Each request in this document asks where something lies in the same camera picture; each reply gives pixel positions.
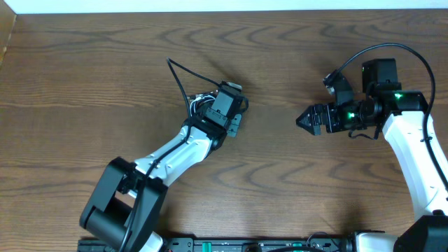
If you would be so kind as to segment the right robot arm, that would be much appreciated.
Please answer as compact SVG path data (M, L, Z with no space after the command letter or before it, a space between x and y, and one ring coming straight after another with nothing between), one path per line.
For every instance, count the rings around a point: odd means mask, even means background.
M394 59L373 59L362 65L364 100L356 100L342 74L326 80L335 96L328 104L309 106L295 121L313 135L374 127L392 147L412 199L414 224L402 235L357 231L338 244L339 251L446 251L447 159L438 143L423 94L403 90Z

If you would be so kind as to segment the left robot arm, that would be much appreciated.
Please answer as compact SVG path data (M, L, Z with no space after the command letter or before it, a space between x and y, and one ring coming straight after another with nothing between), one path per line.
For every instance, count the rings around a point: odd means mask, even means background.
M79 225L116 251L161 251L155 226L169 186L235 137L248 107L242 87L231 82L196 95L171 141L133 162L117 157L107 164Z

